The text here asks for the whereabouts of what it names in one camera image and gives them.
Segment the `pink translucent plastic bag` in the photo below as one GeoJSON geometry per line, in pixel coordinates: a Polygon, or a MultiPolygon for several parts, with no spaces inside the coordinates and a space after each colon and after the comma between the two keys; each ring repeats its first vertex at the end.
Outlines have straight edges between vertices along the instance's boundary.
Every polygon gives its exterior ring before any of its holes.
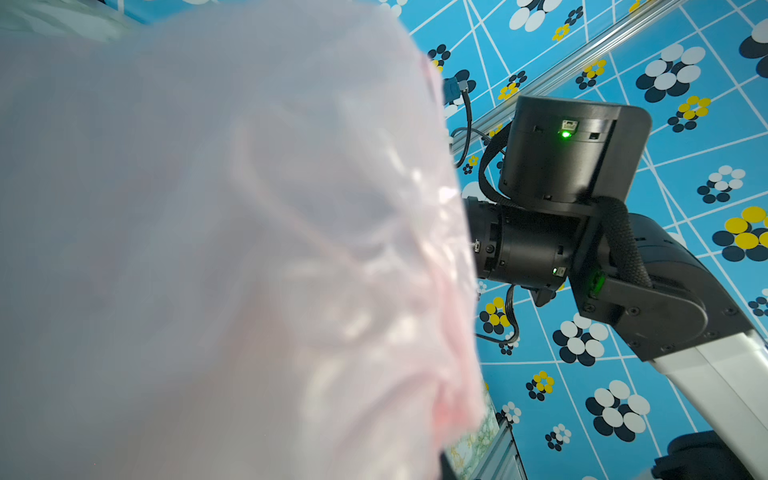
{"type": "Polygon", "coordinates": [[[483,416],[442,78],[356,1],[1,36],[1,475],[437,479],[483,416]]]}

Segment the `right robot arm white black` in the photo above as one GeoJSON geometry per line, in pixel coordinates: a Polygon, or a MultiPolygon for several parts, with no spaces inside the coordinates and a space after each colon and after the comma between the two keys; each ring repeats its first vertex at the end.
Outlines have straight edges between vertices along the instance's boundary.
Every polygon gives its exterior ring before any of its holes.
{"type": "Polygon", "coordinates": [[[716,277],[626,199],[652,120],[642,108],[523,96],[487,146],[497,184],[465,202],[480,278],[530,291],[569,284],[578,312],[611,326],[709,423],[674,440],[655,479],[767,475],[767,344],[716,277]]]}

